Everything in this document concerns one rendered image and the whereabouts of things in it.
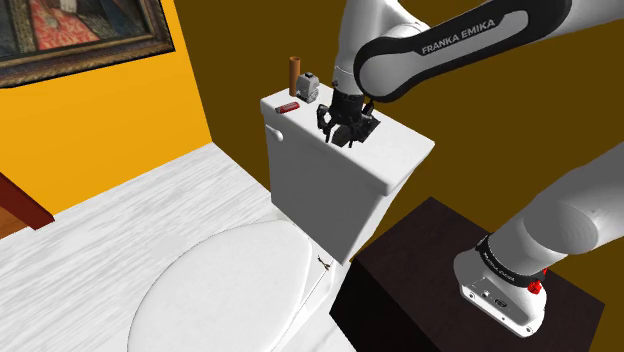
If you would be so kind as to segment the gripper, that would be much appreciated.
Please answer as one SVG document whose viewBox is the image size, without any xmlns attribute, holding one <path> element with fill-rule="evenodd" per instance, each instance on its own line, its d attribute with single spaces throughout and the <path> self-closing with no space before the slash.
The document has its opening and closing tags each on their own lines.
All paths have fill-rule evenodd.
<svg viewBox="0 0 624 352">
<path fill-rule="evenodd" d="M 380 124 L 380 121 L 373 116 L 362 114 L 364 95 L 350 95 L 340 91 L 334 91 L 330 106 L 320 104 L 317 107 L 317 127 L 325 135 L 325 142 L 328 143 L 331 131 L 337 122 L 354 122 L 350 125 L 339 124 L 331 137 L 331 142 L 339 147 L 346 144 L 352 147 L 354 142 L 364 143 L 368 136 Z"/>
</svg>

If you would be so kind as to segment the grey and white small device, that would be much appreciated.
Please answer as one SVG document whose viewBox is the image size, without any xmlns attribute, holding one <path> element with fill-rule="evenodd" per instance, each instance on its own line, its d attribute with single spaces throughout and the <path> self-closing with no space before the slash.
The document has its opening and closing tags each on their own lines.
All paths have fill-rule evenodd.
<svg viewBox="0 0 624 352">
<path fill-rule="evenodd" d="M 296 81 L 296 96 L 306 103 L 312 103 L 319 94 L 320 81 L 312 72 L 305 72 Z"/>
</svg>

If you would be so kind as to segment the brown cardboard tube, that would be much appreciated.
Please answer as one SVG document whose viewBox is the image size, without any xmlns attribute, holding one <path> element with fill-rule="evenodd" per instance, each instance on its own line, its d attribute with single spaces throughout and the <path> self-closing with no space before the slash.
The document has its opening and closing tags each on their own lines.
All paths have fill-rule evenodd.
<svg viewBox="0 0 624 352">
<path fill-rule="evenodd" d="M 300 75 L 300 57 L 291 56 L 289 58 L 289 95 L 297 95 L 297 80 Z"/>
</svg>

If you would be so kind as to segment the white toilet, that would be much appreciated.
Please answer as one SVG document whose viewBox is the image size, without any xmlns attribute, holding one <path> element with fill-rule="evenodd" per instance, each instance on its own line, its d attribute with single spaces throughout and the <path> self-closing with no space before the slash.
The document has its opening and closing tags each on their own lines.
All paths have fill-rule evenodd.
<svg viewBox="0 0 624 352">
<path fill-rule="evenodd" d="M 142 299 L 127 352 L 282 352 L 434 146 L 381 112 L 366 140 L 338 146 L 318 128 L 316 103 L 279 113 L 289 102 L 286 91 L 260 102 L 278 217 L 175 259 Z"/>
</svg>

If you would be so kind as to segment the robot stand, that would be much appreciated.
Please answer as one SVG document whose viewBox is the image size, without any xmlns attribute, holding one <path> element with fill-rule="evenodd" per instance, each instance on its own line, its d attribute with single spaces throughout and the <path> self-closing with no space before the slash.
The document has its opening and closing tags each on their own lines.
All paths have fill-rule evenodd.
<svg viewBox="0 0 624 352">
<path fill-rule="evenodd" d="M 553 271 L 527 338 L 462 298 L 454 257 L 487 233 L 428 198 L 354 258 L 331 317 L 356 352 L 589 352 L 604 305 Z"/>
</svg>

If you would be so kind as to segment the dark red wooden furniture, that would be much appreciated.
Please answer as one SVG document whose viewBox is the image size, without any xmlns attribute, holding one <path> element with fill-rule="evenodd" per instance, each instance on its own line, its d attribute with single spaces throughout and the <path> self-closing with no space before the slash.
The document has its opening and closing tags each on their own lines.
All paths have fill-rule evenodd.
<svg viewBox="0 0 624 352">
<path fill-rule="evenodd" d="M 0 239 L 30 227 L 40 229 L 53 215 L 0 172 Z"/>
</svg>

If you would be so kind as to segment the framed wall picture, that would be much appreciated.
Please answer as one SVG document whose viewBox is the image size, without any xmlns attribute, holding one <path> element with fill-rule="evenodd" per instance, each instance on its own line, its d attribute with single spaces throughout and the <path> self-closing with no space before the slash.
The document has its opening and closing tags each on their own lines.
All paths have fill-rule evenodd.
<svg viewBox="0 0 624 352">
<path fill-rule="evenodd" d="M 161 0 L 0 0 L 0 89 L 174 50 Z"/>
</svg>

